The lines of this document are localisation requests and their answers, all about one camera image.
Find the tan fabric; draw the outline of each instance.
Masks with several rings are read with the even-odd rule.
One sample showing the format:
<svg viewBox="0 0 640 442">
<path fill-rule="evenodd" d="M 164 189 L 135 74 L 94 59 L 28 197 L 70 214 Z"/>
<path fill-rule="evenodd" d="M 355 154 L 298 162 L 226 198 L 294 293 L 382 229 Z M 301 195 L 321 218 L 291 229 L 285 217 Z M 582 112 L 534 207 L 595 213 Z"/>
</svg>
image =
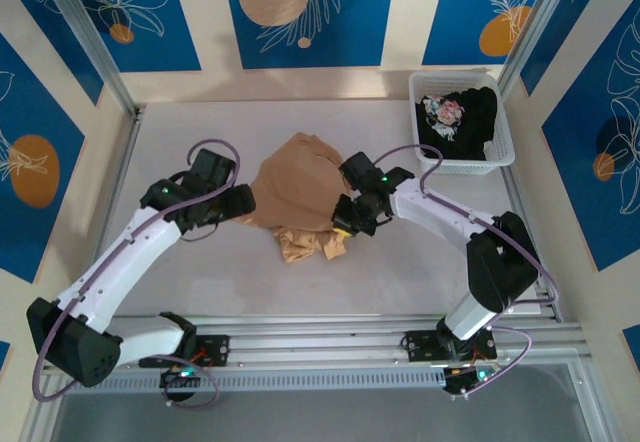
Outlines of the tan fabric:
<svg viewBox="0 0 640 442">
<path fill-rule="evenodd" d="M 273 229 L 285 262 L 323 250 L 327 259 L 346 252 L 331 216 L 350 192 L 338 167 L 342 157 L 315 135 L 298 133 L 267 158 L 251 184 L 256 210 L 239 219 Z"/>
</svg>

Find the white basket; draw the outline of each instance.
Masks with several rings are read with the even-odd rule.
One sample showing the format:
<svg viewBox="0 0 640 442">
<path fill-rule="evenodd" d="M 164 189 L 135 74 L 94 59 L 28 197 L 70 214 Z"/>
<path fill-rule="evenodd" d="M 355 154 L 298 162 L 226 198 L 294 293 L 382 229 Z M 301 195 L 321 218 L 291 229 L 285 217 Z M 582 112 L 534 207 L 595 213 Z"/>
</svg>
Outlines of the white basket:
<svg viewBox="0 0 640 442">
<path fill-rule="evenodd" d="M 444 159 L 437 172 L 444 174 L 488 174 L 496 167 L 511 165 L 516 158 L 509 132 L 507 115 L 504 112 L 502 97 L 496 80 L 490 75 L 479 72 L 458 71 L 422 71 L 414 72 L 409 77 L 409 99 L 411 103 L 411 124 L 413 127 L 413 140 L 420 143 L 418 137 L 418 119 L 416 117 L 416 103 L 420 103 L 425 95 L 444 96 L 451 92 L 462 92 L 467 89 L 480 89 L 489 87 L 498 98 L 498 114 L 493 134 L 493 140 L 487 142 L 484 154 L 487 160 L 456 160 Z M 422 155 L 421 149 L 416 149 L 416 155 L 420 159 L 423 171 L 433 167 L 438 159 L 431 159 Z"/>
</svg>

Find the brown cloth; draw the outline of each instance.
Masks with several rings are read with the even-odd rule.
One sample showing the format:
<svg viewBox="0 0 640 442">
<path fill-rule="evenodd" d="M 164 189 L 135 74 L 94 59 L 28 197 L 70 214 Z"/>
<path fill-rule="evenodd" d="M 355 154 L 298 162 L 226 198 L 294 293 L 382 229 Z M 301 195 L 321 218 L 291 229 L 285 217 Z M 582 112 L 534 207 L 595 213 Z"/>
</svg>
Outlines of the brown cloth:
<svg viewBox="0 0 640 442">
<path fill-rule="evenodd" d="M 315 250 L 329 260 L 344 254 L 344 235 L 331 222 L 340 195 L 350 193 L 340 164 L 340 154 L 315 135 L 294 135 L 262 162 L 251 184 L 256 210 L 237 220 L 272 229 L 286 263 Z"/>
</svg>

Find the white plastic basket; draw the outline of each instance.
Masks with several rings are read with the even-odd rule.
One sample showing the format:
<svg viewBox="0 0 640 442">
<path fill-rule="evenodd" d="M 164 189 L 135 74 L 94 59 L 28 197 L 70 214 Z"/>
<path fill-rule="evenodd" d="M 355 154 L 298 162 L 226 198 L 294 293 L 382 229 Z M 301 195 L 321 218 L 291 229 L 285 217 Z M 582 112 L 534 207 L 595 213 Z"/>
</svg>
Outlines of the white plastic basket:
<svg viewBox="0 0 640 442">
<path fill-rule="evenodd" d="M 416 103 L 420 103 L 425 95 L 444 96 L 451 92 L 462 92 L 467 89 L 491 88 L 498 98 L 498 114 L 493 134 L 493 140 L 487 142 L 484 154 L 487 160 L 456 160 L 444 159 L 437 172 L 444 174 L 488 174 L 496 167 L 511 165 L 516 158 L 509 132 L 507 115 L 502 104 L 502 97 L 496 80 L 490 75 L 479 72 L 462 71 L 431 71 L 414 72 L 409 77 L 409 99 L 411 103 L 411 125 L 413 140 L 420 143 L 418 137 L 418 119 L 416 117 Z M 421 149 L 416 149 L 423 171 L 433 167 L 438 159 L 425 157 Z"/>
</svg>

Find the crumpled cloth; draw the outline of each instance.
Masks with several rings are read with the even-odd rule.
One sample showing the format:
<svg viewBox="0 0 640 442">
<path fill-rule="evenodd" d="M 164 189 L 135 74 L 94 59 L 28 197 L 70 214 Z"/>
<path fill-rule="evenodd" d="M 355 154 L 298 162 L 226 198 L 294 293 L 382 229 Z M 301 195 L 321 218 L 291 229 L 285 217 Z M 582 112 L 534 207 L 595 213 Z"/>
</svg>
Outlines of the crumpled cloth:
<svg viewBox="0 0 640 442">
<path fill-rule="evenodd" d="M 282 257 L 292 263 L 316 250 L 327 259 L 346 252 L 331 216 L 341 194 L 351 192 L 342 157 L 315 135 L 298 133 L 265 159 L 251 184 L 256 210 L 240 222 L 272 229 Z"/>
</svg>

